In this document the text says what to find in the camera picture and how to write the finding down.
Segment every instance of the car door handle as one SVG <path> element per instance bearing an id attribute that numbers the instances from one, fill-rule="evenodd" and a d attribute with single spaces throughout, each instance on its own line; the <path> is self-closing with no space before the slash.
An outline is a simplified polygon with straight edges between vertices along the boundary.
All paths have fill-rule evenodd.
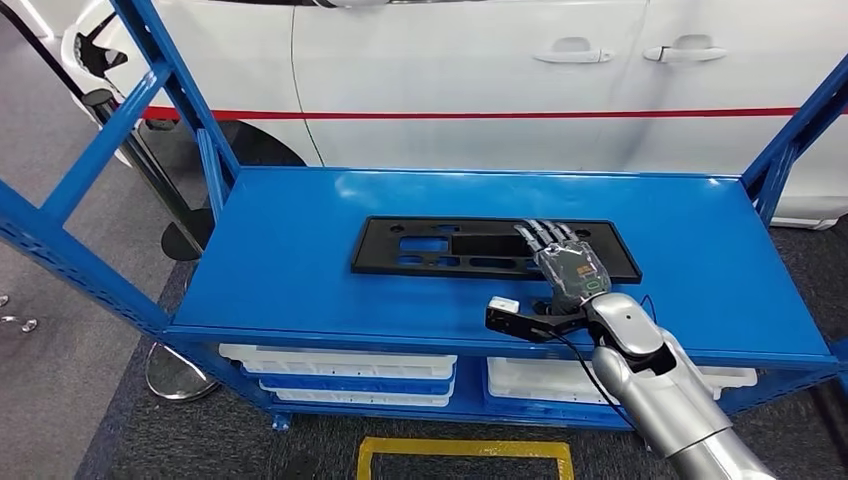
<path id="1" fill-rule="evenodd" d="M 718 47 L 653 47 L 642 52 L 645 59 L 657 63 L 708 62 L 724 58 L 725 55 L 727 55 L 727 50 Z"/>
<path id="2" fill-rule="evenodd" d="M 545 63 L 602 63 L 612 60 L 613 57 L 615 52 L 601 48 L 582 52 L 550 51 L 533 55 L 533 58 Z"/>

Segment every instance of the white car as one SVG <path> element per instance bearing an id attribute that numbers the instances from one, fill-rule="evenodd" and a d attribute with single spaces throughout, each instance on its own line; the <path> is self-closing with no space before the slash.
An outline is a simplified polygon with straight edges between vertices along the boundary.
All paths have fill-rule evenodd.
<path id="1" fill-rule="evenodd" d="M 845 0 L 315 2 L 154 1 L 216 117 L 255 127 L 249 162 L 741 173 L 848 52 Z M 106 0 L 62 59 L 119 98 L 148 68 Z M 782 222 L 848 213 L 846 136 L 793 170 Z"/>

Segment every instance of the gray carpet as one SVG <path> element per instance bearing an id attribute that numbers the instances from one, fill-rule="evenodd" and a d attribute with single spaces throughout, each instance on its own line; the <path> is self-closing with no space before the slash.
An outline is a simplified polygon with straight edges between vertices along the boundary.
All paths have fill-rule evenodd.
<path id="1" fill-rule="evenodd" d="M 846 335 L 848 224 L 826 232 L 772 230 L 804 299 L 829 337 Z M 174 308 L 188 269 L 169 279 L 160 302 Z M 410 438 L 565 441 L 578 478 L 671 478 L 634 435 L 540 427 L 295 416 L 289 432 L 221 390 L 189 403 L 161 401 L 144 389 L 139 348 L 79 478 L 350 478 L 366 435 Z M 737 415 L 739 435 L 783 478 L 848 478 L 848 412 L 835 384 L 796 393 Z M 552 462 L 375 456 L 380 478 L 552 478 Z"/>
<path id="2" fill-rule="evenodd" d="M 58 40 L 48 47 L 57 49 Z M 38 205 L 97 129 L 3 18 L 0 85 L 0 177 Z M 156 143 L 158 137 L 151 137 Z M 184 146 L 169 141 L 160 151 L 175 159 L 170 171 L 188 198 L 202 202 L 198 163 L 180 151 Z M 113 160 L 67 228 L 156 298 L 174 265 L 158 246 L 167 223 L 138 175 Z M 69 477 L 139 335 L 2 243 L 0 293 L 12 298 L 4 315 L 31 315 L 41 322 L 30 334 L 11 325 L 0 329 L 0 477 Z"/>

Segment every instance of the silver robotic arm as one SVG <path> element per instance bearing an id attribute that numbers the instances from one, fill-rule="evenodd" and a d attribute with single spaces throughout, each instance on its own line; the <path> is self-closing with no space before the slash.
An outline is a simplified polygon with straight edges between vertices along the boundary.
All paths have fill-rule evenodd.
<path id="1" fill-rule="evenodd" d="M 683 478 L 775 478 L 733 432 L 677 339 L 632 297 L 609 292 L 609 275 L 588 243 L 564 224 L 529 220 L 516 229 L 554 289 L 552 309 L 587 314 L 595 374 L 653 451 Z"/>

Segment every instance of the robotic arm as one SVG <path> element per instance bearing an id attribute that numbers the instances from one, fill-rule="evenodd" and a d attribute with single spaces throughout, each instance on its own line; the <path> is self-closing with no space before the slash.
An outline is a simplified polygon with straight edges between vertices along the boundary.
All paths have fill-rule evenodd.
<path id="1" fill-rule="evenodd" d="M 733 432 L 677 339 L 632 297 L 609 292 L 609 275 L 588 243 L 561 223 L 528 220 L 515 228 L 553 287 L 551 316 L 522 316 L 517 302 L 496 297 L 490 328 L 538 342 L 587 327 L 598 380 L 681 477 L 775 478 Z"/>

